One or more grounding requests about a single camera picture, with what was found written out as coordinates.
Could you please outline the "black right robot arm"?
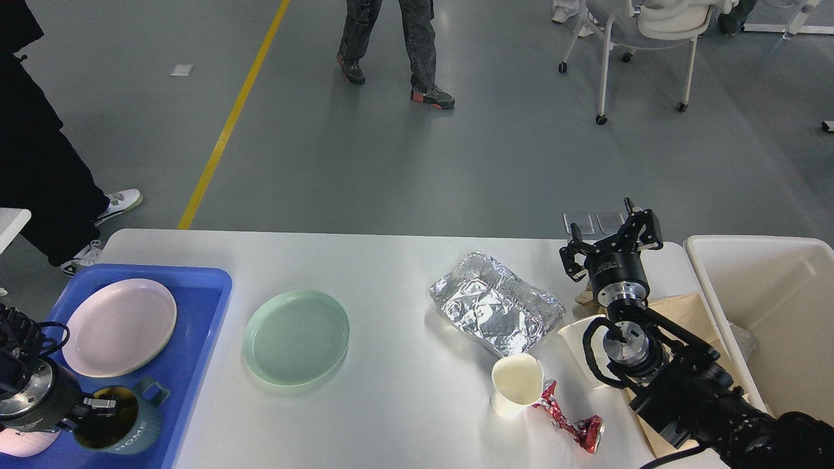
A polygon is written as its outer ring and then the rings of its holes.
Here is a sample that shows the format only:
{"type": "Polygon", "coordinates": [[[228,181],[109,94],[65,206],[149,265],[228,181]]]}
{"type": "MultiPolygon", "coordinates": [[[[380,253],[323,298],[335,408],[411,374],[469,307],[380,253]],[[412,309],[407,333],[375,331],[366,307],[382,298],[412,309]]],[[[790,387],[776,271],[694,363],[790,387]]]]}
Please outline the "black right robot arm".
{"type": "Polygon", "coordinates": [[[712,345],[650,308],[640,253],[662,248],[659,222],[652,210],[635,208],[629,198],[624,203],[628,217],[596,243],[584,242],[572,223],[560,258],[572,280],[589,280],[606,311],[582,335],[590,372],[633,391],[631,409],[674,448],[697,442],[648,467],[712,449],[732,468],[831,468],[831,425],[802,412],[773,418],[751,406],[712,345]]]}

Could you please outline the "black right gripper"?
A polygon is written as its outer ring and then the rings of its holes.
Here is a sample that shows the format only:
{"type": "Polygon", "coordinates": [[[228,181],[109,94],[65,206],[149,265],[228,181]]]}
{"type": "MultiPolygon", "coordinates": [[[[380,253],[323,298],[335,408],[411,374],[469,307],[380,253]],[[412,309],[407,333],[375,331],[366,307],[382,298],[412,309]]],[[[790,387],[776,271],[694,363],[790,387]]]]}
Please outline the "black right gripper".
{"type": "Polygon", "coordinates": [[[571,240],[560,249],[567,276],[574,282],[588,277],[594,299],[601,307],[617,300],[646,301],[650,286],[637,252],[664,246],[653,210],[635,206],[630,198],[625,198],[624,204],[628,217],[616,234],[588,244],[583,241],[580,226],[571,223],[571,240]],[[627,253],[610,253],[610,248],[627,253]]]}

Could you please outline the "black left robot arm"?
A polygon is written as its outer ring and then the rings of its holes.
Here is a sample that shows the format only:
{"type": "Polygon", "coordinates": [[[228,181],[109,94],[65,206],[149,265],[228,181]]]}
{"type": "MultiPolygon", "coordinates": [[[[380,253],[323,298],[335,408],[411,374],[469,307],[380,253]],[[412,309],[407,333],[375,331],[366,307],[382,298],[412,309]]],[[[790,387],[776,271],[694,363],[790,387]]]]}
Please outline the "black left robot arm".
{"type": "Polygon", "coordinates": [[[1,313],[1,421],[21,433],[74,430],[94,419],[113,419],[117,398],[81,390],[72,371],[51,359],[68,341],[60,322],[36,322],[14,307],[1,313]]]}

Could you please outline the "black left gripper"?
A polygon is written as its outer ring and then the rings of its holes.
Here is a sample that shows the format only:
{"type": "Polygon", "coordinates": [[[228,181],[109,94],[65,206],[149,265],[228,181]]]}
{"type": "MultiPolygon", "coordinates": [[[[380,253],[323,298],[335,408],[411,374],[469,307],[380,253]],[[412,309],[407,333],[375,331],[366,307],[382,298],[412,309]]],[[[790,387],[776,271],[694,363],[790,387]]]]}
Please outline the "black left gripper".
{"type": "Polygon", "coordinates": [[[1,403],[2,425],[23,433],[74,429],[116,413],[117,398],[84,397],[75,374],[50,358],[36,360],[29,383],[1,403]]]}

